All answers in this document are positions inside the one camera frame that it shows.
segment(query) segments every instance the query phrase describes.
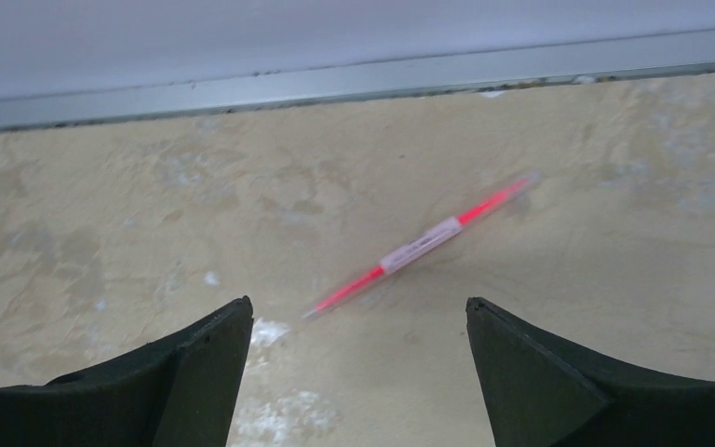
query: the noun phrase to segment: red pen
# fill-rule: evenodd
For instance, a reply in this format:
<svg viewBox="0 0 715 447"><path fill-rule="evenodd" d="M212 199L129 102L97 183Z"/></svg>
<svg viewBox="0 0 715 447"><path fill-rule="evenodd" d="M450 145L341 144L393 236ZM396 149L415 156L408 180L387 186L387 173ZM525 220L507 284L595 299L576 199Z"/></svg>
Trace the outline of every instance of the red pen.
<svg viewBox="0 0 715 447"><path fill-rule="evenodd" d="M362 277L343 286L341 289L319 302L313 309L304 314L304 318L315 317L322 312L349 299L358 291L390 276L399 269L429 253L446 240L458 235L466 226L477 219L490 214L507 202L528 191L540 181L538 173L522 175L509 186L492 194L475 208L456 217L452 216L435 225L408 245L401 247L380 260L379 265L368 271Z"/></svg>

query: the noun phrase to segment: beige surface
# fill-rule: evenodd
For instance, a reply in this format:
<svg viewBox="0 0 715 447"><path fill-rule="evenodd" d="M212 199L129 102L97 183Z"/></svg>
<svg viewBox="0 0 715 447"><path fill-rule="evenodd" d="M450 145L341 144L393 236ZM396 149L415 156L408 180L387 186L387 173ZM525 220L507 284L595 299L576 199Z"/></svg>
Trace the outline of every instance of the beige surface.
<svg viewBox="0 0 715 447"><path fill-rule="evenodd" d="M526 169L527 204L300 320ZM234 447L486 445L471 295L715 379L715 75L0 135L0 386L242 294Z"/></svg>

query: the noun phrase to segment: label on pen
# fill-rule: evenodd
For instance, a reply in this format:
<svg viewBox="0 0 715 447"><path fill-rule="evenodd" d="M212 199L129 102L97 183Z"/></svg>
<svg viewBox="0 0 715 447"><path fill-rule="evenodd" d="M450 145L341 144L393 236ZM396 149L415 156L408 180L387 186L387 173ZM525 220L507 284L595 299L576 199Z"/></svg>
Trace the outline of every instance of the label on pen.
<svg viewBox="0 0 715 447"><path fill-rule="evenodd" d="M439 244L458 235L462 231L462 228L459 219L449 217L410 244L385 256L380 260L380 266L386 275L390 275L401 267L432 251Z"/></svg>

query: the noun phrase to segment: metal strip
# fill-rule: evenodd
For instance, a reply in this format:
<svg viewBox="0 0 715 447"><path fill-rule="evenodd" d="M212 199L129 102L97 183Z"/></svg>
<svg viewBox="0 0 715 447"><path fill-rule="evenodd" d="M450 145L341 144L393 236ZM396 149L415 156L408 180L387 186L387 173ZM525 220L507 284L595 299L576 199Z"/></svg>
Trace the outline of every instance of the metal strip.
<svg viewBox="0 0 715 447"><path fill-rule="evenodd" d="M715 30L0 101L0 130L715 72Z"/></svg>

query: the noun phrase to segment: white wall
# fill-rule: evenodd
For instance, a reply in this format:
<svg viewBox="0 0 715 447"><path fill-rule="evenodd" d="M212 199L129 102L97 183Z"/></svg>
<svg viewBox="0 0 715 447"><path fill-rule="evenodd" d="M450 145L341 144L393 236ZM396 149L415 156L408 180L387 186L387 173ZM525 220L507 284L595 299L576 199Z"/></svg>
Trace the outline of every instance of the white wall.
<svg viewBox="0 0 715 447"><path fill-rule="evenodd" d="M715 0L0 0L0 98L715 28Z"/></svg>

